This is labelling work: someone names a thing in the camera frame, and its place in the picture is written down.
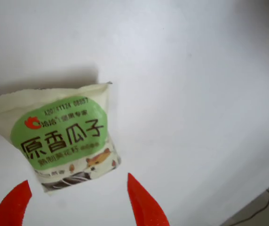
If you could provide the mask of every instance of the white backdrop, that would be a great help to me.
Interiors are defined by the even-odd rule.
[[[269,186],[269,0],[0,0],[0,94],[112,81],[122,165],[49,197],[0,136],[24,225],[135,226],[127,173],[173,226],[217,226]]]

